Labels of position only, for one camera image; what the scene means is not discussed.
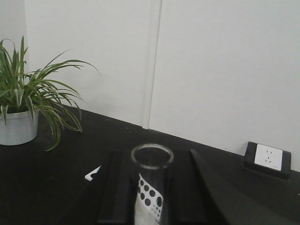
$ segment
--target black outlet box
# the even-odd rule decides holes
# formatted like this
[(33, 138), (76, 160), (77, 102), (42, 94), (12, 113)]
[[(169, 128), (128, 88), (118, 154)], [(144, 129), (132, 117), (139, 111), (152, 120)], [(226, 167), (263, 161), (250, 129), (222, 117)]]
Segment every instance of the black outlet box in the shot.
[(274, 177), (288, 180), (291, 174), (291, 153), (288, 151), (282, 151), (281, 170), (278, 171), (254, 163), (257, 145), (257, 143), (248, 142), (246, 153), (244, 156), (244, 167), (260, 173), (265, 173)]

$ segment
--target white power socket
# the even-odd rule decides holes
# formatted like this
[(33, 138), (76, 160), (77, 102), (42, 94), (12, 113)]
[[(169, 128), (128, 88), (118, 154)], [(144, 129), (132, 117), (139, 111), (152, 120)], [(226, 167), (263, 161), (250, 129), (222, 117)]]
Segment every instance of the white power socket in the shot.
[(281, 171), (282, 150), (258, 144), (254, 163)]

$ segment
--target potted plant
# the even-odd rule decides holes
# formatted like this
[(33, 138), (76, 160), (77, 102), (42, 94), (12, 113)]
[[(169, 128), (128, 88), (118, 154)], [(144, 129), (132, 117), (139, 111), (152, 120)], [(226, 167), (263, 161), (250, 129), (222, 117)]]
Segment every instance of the potted plant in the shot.
[(24, 56), (28, 48), (24, 48), (24, 37), (20, 51), (14, 46), (12, 54), (3, 42), (0, 41), (0, 144), (17, 145), (34, 139), (39, 113), (48, 121), (53, 135), (53, 145), (47, 150), (59, 144), (63, 128), (82, 132), (79, 119), (64, 105), (74, 105), (81, 118), (80, 108), (74, 101), (74, 98), (81, 99), (80, 94), (65, 83), (48, 79), (48, 76), (61, 68), (80, 69), (83, 64), (94, 66), (74, 59), (54, 63), (63, 52), (45, 67), (25, 73)]

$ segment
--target spider plant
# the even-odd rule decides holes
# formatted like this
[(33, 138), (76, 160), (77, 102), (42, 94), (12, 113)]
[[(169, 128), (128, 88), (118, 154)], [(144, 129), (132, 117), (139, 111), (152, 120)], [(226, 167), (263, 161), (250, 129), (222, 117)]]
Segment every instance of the spider plant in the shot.
[(65, 83), (48, 79), (48, 75), (67, 67), (81, 69), (83, 64), (94, 66), (75, 59), (54, 63), (65, 53), (63, 52), (45, 67), (25, 73), (24, 57), (28, 48), (24, 48), (24, 37), (22, 37), (20, 51), (16, 51), (14, 45), (11, 55), (3, 46), (4, 40), (0, 41), (0, 116), (5, 123), (8, 113), (29, 111), (33, 119), (34, 113), (40, 111), (48, 121), (53, 135), (53, 144), (47, 150), (52, 150), (59, 144), (64, 128), (82, 132), (79, 119), (64, 105), (68, 103), (75, 106), (81, 118), (81, 110), (74, 101), (74, 99), (81, 99), (80, 94)]

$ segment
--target white card with black dots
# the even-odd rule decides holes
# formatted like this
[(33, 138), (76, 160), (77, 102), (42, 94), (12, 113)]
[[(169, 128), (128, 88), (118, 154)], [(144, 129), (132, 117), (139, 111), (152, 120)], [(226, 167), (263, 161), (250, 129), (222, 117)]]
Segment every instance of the white card with black dots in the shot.
[(160, 221), (163, 208), (163, 196), (139, 174), (137, 200), (157, 222)]

